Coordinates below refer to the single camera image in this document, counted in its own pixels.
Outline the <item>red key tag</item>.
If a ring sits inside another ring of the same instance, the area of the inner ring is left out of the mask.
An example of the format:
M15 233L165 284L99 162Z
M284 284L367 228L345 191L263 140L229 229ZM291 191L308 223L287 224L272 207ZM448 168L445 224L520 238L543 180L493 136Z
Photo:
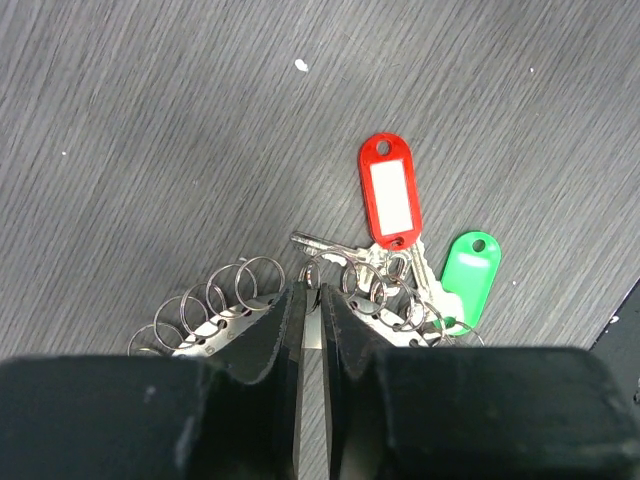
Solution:
M422 232L409 145L396 134L377 133L361 146L358 168L373 240L392 251L408 249Z

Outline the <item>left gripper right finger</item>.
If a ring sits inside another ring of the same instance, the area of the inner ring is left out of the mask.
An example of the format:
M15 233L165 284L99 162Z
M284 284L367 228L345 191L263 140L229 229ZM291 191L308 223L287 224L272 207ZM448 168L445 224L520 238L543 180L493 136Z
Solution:
M633 479L639 430L578 348L397 347L320 293L333 479Z

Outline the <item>large metal keyring with rings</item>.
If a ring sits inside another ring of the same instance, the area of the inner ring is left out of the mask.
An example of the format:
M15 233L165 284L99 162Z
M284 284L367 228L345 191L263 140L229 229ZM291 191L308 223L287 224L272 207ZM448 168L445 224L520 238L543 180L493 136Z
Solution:
M258 291L253 272L257 257L228 264L234 274L236 303L229 306L216 284L222 268L186 291L165 300L150 323L139 328L126 347L127 355L153 354L174 357L212 357L237 344L250 353L278 349L319 349L322 346L320 260L308 258L294 280L288 280L282 265L270 258L278 273L278 288L271 294ZM416 283L409 277L395 296L373 296L360 291L354 273L344 268L336 294L347 314L366 334L396 347L461 345L461 336L447 333L445 319L427 322L420 307Z

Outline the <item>green key tag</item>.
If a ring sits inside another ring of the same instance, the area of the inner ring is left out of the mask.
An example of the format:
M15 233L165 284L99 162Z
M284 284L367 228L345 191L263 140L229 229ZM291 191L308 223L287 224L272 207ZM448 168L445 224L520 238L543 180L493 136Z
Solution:
M498 241L486 232L470 231L452 243L440 281L460 298L464 317L445 318L449 335L465 335L478 325L501 259Z

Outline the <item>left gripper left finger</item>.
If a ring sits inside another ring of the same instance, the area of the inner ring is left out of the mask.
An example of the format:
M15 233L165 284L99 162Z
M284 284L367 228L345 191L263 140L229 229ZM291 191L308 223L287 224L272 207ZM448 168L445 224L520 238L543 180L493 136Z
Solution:
M5 479L293 479L302 349L1 364Z

